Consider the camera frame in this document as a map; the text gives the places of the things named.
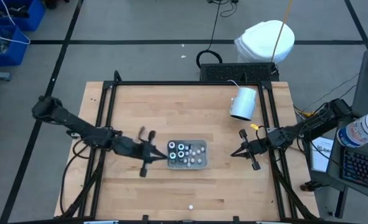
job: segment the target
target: yellow tape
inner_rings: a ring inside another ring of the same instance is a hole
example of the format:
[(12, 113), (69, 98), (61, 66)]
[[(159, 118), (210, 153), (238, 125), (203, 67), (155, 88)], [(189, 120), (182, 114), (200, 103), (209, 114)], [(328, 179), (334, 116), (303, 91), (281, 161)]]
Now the yellow tape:
[(256, 129), (256, 130), (258, 130), (258, 126), (257, 126), (257, 125), (255, 125), (255, 124), (251, 124), (251, 125), (250, 125), (250, 127), (254, 128), (254, 129)]

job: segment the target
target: black keyboard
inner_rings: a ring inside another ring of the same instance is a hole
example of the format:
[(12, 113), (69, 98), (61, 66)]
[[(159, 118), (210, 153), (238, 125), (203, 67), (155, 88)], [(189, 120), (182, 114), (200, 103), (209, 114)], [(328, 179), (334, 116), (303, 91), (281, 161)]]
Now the black keyboard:
[(368, 187), (368, 156), (344, 149), (340, 178)]

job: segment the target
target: blue storage box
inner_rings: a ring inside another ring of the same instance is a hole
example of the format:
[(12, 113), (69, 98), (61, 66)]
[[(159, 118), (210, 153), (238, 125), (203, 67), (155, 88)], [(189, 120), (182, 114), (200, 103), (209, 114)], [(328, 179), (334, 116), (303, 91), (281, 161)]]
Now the blue storage box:
[[(45, 14), (45, 8), (39, 0), (4, 0), (5, 4), (23, 4), (29, 6), (29, 18), (12, 17), (15, 24), (23, 31), (35, 31), (40, 25), (41, 19)], [(5, 9), (0, 1), (0, 8)], [(8, 17), (0, 17), (0, 26), (12, 25)]]
[[(28, 42), (17, 26), (0, 26), (0, 33), (2, 33), (1, 30), (12, 33), (12, 40), (18, 40), (25, 43)], [(0, 66), (20, 65), (26, 49), (26, 44), (11, 42), (8, 50), (4, 54), (0, 54)]]

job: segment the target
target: gray floor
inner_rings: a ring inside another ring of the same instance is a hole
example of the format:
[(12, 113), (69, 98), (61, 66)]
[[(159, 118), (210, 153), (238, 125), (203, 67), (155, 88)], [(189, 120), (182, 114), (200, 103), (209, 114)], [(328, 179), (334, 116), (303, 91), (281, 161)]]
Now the gray floor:
[[(368, 36), (368, 0), (352, 0)], [(47, 11), (32, 40), (64, 40), (77, 0)], [(282, 20), (288, 0), (241, 0), (237, 12), (219, 18), (216, 39), (235, 39), (245, 29), (272, 19)], [(206, 0), (85, 0), (72, 40), (209, 39), (217, 5)], [(297, 40), (362, 40), (342, 0), (294, 0), (288, 25)], [(207, 45), (69, 45), (53, 95), (78, 113), (87, 81), (111, 79), (119, 70), (124, 80), (198, 80), (195, 58)], [(45, 93), (61, 45), (30, 45), (22, 65), (3, 67), (10, 82), (0, 81), (0, 215), (21, 163), (34, 120), (31, 108)], [(295, 105), (305, 108), (359, 71), (365, 45), (296, 45), (279, 64), (281, 80), (290, 84)], [(224, 62), (236, 61), (233, 44), (213, 45)], [(205, 56), (202, 62), (216, 62)], [(324, 101), (341, 96), (356, 79)], [(354, 92), (344, 99), (351, 104)], [(316, 109), (319, 104), (310, 107)], [(64, 128), (42, 125), (10, 222), (51, 218), (71, 140)], [(338, 192), (316, 192), (320, 214), (336, 207)], [(350, 191), (344, 218), (368, 223), (368, 198)]]

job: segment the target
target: wooden tabletop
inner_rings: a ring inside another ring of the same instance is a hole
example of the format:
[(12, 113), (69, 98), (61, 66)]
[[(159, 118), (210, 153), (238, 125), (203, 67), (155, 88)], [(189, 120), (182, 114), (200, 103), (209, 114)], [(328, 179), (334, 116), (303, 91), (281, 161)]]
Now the wooden tabletop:
[[(88, 82), (80, 108), (79, 117), (92, 124), (97, 117), (101, 87), (102, 82)], [(273, 83), (273, 92), (280, 125), (295, 124), (288, 84)], [(209, 148), (209, 165), (204, 170), (169, 170), (166, 161), (157, 161), (148, 166), (147, 177), (141, 178), (141, 161), (108, 152), (97, 219), (140, 220), (149, 215), (150, 220), (232, 220), (233, 216), (243, 221), (279, 220), (268, 153), (256, 156), (262, 167), (258, 171), (252, 169), (249, 160), (229, 156), (240, 146), (240, 129), (247, 130), (251, 141), (256, 137), (250, 124), (263, 124), (259, 97), (251, 122), (229, 116), (230, 99), (236, 94), (235, 86), (118, 86), (111, 122), (115, 129), (131, 138), (142, 126), (155, 130), (154, 144), (165, 154), (171, 139), (204, 139)], [(273, 126), (267, 92), (265, 98)], [(300, 185), (310, 180), (304, 155), (289, 148), (286, 156), (294, 191), (319, 216), (314, 193), (300, 190)], [(64, 189), (65, 209), (81, 191), (86, 168), (87, 161), (83, 159), (76, 159), (70, 166)], [(289, 217), (287, 196), (282, 192)], [(88, 196), (87, 214), (91, 201), (92, 193)], [(57, 206), (55, 215), (59, 214)]]

